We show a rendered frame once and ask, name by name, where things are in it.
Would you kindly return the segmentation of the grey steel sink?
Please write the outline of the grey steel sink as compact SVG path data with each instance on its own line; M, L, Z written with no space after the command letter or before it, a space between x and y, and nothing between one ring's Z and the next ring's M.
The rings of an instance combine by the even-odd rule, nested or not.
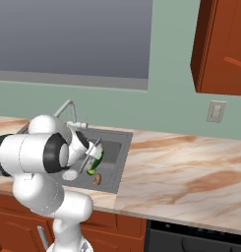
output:
M51 173L50 176L58 182L61 182L64 186L116 194L133 134L131 132L93 128L81 129L81 132L92 144L95 144L98 139L101 139L103 157L101 163L95 169L95 172L101 175L100 184L95 185L93 183L95 176L88 175L86 168L74 180L65 180L62 177L63 171Z

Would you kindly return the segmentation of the red-brown drawer front panel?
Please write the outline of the red-brown drawer front panel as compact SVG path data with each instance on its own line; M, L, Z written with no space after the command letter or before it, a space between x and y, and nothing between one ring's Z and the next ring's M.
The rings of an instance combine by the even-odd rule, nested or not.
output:
M109 230L141 230L146 223L137 217L93 211L90 218L83 222L83 226Z

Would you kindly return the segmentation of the grey window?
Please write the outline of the grey window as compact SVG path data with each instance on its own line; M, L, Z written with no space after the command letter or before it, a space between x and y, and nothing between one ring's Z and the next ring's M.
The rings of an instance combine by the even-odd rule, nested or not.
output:
M145 90L152 0L0 0L0 80Z

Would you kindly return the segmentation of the black dishwasher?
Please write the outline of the black dishwasher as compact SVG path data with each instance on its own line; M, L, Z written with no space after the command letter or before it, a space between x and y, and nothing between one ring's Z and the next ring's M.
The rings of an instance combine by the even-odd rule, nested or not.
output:
M241 235L188 225L147 220L144 252L184 252L183 238L241 240Z

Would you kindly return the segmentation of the red-brown wall cupboard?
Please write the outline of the red-brown wall cupboard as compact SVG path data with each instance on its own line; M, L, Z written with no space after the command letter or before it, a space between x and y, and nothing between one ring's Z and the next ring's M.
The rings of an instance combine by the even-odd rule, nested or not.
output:
M191 58L197 93L241 95L241 0L201 0Z

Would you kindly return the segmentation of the pale wall switch plate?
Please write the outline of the pale wall switch plate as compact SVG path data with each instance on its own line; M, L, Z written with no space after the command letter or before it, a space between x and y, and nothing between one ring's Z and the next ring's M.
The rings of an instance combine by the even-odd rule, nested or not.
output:
M212 100L207 116L208 122L220 123L223 118L226 102L220 100Z

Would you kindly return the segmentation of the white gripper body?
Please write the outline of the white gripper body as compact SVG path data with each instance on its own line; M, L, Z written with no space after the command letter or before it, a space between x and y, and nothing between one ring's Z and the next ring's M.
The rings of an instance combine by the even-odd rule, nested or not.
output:
M74 162L77 162L80 158L88 155L94 156L96 150L95 146L91 146L86 149L84 146L75 146L74 147Z

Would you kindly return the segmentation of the red-brown base cupboard door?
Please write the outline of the red-brown base cupboard door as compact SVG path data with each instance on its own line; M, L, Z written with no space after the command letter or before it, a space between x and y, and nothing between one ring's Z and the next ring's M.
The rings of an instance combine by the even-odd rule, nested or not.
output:
M111 234L83 228L83 235L93 252L144 252L144 238Z
M45 219L0 212L0 252L45 252L37 226L44 229L50 246L53 234Z

